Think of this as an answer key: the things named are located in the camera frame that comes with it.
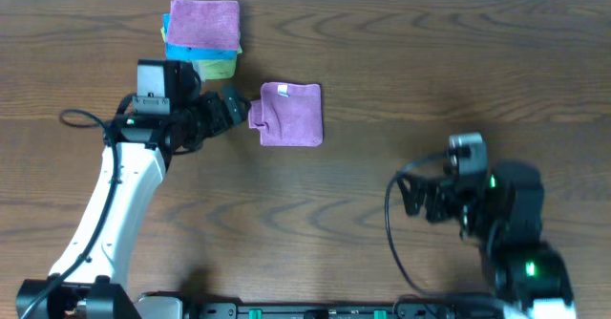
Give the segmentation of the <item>purple microfiber cloth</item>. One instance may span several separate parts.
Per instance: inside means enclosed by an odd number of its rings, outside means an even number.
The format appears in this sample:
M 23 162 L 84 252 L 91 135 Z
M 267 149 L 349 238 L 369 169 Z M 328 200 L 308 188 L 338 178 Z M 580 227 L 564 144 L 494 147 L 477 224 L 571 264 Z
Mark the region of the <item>purple microfiber cloth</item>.
M 322 91 L 318 84 L 266 82 L 251 102 L 250 129 L 262 146 L 316 147 L 324 139 Z

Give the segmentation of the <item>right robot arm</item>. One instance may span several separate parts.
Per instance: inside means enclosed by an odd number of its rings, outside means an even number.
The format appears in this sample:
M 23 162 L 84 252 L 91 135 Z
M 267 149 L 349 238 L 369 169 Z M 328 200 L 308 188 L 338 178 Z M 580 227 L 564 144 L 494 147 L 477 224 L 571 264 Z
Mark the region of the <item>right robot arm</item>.
M 415 175 L 409 167 L 390 181 L 409 216 L 429 223 L 456 220 L 460 235 L 479 242 L 488 299 L 469 305 L 505 318 L 574 318 L 575 296 L 566 265 L 541 238 L 545 190 L 535 166 L 503 160 L 446 165 L 442 177 Z

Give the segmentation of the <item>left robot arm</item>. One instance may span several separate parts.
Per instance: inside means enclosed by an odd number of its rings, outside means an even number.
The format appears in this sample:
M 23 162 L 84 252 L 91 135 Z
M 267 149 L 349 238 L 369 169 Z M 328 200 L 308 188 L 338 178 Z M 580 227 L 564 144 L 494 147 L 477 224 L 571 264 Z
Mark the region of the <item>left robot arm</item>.
M 114 117 L 93 123 L 105 149 L 95 190 L 69 245 L 44 280 L 27 279 L 15 306 L 21 318 L 180 318 L 179 297 L 133 302 L 127 273 L 139 229 L 172 158 L 243 123 L 250 103 L 231 86 L 125 96 Z

